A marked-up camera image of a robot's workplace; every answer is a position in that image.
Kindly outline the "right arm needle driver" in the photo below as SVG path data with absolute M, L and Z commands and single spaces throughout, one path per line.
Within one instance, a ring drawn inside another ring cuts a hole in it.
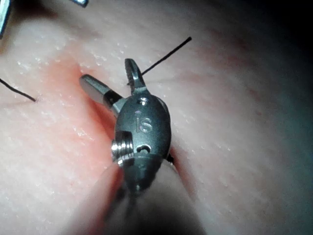
M 122 162 L 134 157 L 160 163 L 167 158 L 171 145 L 171 121 L 166 104 L 149 91 L 128 98 L 111 99 L 116 117 L 112 159 Z

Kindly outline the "right arm needle driver jaw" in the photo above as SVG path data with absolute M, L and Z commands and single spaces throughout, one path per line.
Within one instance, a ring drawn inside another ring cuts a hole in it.
M 124 63 L 131 94 L 134 95 L 147 90 L 142 73 L 134 59 L 127 58 Z
M 123 97 L 109 88 L 100 80 L 89 74 L 79 78 L 79 83 L 84 92 L 95 102 L 104 105 L 114 115 L 118 115 L 123 107 Z

